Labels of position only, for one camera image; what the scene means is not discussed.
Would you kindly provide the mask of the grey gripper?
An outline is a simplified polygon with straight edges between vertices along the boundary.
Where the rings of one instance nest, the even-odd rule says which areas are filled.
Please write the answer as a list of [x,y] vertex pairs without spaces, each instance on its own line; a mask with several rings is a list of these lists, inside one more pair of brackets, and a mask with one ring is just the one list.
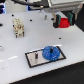
[[[48,0],[49,7],[46,9],[47,12],[59,12],[59,11],[69,11],[67,18],[70,23],[70,26],[75,24],[75,14],[78,12],[84,5],[84,0]],[[54,21],[53,27],[58,28],[59,25],[59,16],[55,13],[52,13]]]

